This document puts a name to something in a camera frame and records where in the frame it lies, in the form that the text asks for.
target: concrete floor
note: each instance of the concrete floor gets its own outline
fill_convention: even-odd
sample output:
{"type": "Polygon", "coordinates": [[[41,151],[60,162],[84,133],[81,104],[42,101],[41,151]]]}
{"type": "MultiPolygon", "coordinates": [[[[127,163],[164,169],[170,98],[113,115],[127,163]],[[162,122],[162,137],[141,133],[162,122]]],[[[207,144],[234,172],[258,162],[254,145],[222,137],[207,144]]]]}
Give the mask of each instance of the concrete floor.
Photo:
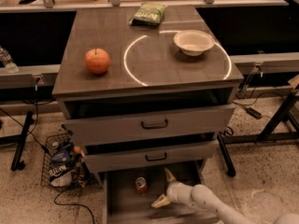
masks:
{"type": "MultiPolygon", "coordinates": [[[[255,99],[238,100],[251,104],[255,99]]],[[[260,98],[255,107],[264,116],[272,117],[282,98],[260,98]]],[[[27,110],[36,113],[33,105],[0,104],[14,119],[23,123],[27,110]]],[[[47,137],[64,133],[64,116],[56,103],[40,105],[36,139],[45,144],[47,137]]],[[[254,119],[236,107],[230,127],[235,134],[259,133],[268,117],[254,119]]],[[[4,122],[0,136],[17,134],[21,126],[0,111],[4,122]]],[[[291,126],[281,123],[275,132],[284,132],[291,126]]],[[[299,146],[298,140],[259,144],[230,145],[228,150],[234,162],[236,176],[226,174],[226,165],[217,149],[203,171],[206,185],[227,204],[256,223],[272,223],[286,213],[299,214],[299,146]]],[[[79,206],[60,206],[54,203],[59,192],[42,187],[41,174],[44,153],[32,135],[27,137],[21,159],[26,166],[22,171],[10,171],[15,147],[0,149],[0,223],[7,224],[80,224],[92,223],[90,213],[79,206]]],[[[95,223],[102,223],[103,190],[94,183],[84,189],[63,193],[58,203],[81,203],[93,212],[95,223]]]]}

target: white bowl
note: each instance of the white bowl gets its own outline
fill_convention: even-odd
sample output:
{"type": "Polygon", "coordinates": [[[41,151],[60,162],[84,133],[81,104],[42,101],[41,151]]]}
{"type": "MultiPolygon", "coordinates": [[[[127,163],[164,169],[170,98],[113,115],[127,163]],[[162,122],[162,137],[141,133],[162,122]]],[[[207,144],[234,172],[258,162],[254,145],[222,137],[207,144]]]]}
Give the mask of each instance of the white bowl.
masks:
{"type": "Polygon", "coordinates": [[[215,40],[211,35],[197,30],[178,32],[174,37],[174,42],[183,53],[189,56],[199,56],[215,45],[215,40]]]}

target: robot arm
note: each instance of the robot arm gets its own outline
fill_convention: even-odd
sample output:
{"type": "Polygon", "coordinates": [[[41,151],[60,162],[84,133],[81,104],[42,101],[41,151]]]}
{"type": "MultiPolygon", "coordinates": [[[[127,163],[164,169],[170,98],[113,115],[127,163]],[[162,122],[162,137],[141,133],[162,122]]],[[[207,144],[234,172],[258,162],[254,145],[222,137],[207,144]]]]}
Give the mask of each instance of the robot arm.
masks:
{"type": "MultiPolygon", "coordinates": [[[[158,208],[170,203],[183,203],[195,210],[208,210],[215,214],[225,224],[254,224],[253,221],[244,217],[234,210],[233,207],[222,202],[211,189],[204,185],[194,187],[178,182],[172,173],[165,168],[166,179],[169,182],[166,196],[161,195],[151,206],[158,208]]],[[[279,217],[275,224],[299,223],[298,215],[279,217]]]]}

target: plastic bottle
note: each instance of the plastic bottle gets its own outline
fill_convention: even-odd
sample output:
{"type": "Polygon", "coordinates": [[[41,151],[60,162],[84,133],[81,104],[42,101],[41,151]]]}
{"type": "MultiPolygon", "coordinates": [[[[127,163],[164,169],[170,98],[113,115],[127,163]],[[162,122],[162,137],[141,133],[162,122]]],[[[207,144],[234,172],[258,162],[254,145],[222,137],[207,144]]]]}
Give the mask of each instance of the plastic bottle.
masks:
{"type": "Polygon", "coordinates": [[[9,73],[19,71],[18,66],[13,62],[9,52],[0,46],[0,61],[9,73]]]}

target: power adapter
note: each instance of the power adapter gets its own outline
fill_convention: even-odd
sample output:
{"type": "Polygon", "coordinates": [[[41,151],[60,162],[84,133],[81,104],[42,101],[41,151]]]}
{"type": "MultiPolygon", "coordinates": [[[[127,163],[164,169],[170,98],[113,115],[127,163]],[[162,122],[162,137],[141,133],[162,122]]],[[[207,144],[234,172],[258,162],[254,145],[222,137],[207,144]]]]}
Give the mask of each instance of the power adapter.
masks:
{"type": "Polygon", "coordinates": [[[260,112],[256,111],[253,108],[250,108],[250,107],[246,109],[246,112],[256,119],[260,119],[262,116],[262,114],[260,112]]]}

